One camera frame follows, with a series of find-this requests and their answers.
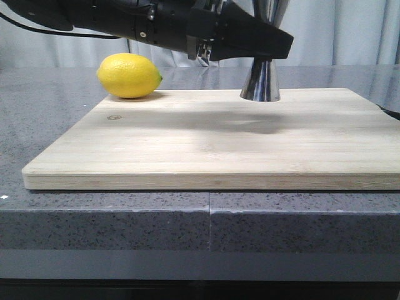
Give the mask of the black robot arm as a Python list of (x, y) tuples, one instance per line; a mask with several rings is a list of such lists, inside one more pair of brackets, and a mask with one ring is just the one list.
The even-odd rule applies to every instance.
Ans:
[(286, 59), (294, 38), (243, 10), (234, 1), (6, 1), (44, 32), (128, 38), (179, 51), (191, 60)]

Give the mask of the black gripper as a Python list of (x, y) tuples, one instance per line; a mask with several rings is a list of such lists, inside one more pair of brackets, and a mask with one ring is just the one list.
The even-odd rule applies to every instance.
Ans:
[(294, 41), (234, 1), (71, 1), (70, 21), (186, 53), (190, 60), (286, 59)]

